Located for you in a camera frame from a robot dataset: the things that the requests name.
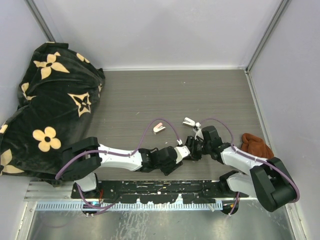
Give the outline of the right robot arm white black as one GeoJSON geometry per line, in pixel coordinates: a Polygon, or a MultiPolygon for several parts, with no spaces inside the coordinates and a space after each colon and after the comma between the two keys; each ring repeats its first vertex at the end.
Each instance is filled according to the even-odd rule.
{"type": "Polygon", "coordinates": [[[208,155],[235,169],[219,179],[219,191],[223,196],[243,193],[256,198],[269,212],[299,200],[298,187],[279,158],[257,157],[223,142],[214,126],[196,128],[194,132],[195,135],[188,136],[185,141],[189,159],[198,161],[208,155]]]}

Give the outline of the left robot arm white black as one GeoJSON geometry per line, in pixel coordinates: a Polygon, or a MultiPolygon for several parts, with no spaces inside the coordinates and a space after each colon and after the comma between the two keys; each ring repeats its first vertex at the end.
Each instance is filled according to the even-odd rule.
{"type": "Polygon", "coordinates": [[[96,169],[120,168],[142,173],[160,170],[167,176],[180,167],[183,159],[190,154],[180,140],[178,143],[176,147],[162,149],[123,150],[104,146],[98,143],[96,137],[88,137],[62,151],[62,168],[55,178],[75,182],[75,189],[81,190],[83,197],[97,199],[101,187],[94,173],[96,169]]]}

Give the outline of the white staple remover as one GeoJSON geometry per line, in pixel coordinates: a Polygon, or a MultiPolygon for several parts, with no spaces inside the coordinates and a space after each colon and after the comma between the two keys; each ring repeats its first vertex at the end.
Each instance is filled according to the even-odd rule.
{"type": "Polygon", "coordinates": [[[194,128],[196,126],[196,122],[188,117],[183,119],[182,124],[190,128],[194,128]]]}

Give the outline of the brown cloth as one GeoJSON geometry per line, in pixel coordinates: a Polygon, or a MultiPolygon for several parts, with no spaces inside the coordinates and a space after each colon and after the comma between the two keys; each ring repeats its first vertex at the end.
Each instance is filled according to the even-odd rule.
{"type": "Polygon", "coordinates": [[[272,159],[273,151],[265,144],[264,140],[250,133],[244,133],[241,137],[241,150],[253,156],[272,159]]]}

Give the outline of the black floral blanket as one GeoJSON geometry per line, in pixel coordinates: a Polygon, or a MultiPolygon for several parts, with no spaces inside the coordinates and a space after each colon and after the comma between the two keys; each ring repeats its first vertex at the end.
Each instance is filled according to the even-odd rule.
{"type": "Polygon", "coordinates": [[[18,107],[0,129],[0,173],[52,180],[62,152],[84,138],[106,83],[67,43],[46,42],[31,57],[18,86],[18,107]]]}

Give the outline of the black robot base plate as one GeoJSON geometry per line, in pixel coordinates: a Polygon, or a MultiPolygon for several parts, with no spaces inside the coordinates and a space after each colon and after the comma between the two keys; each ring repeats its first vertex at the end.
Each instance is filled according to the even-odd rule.
{"type": "Polygon", "coordinates": [[[86,200],[101,198],[104,203],[142,204],[174,203],[209,204],[217,199],[234,199],[236,193],[222,189],[212,180],[101,180],[97,190],[84,192],[86,200]]]}

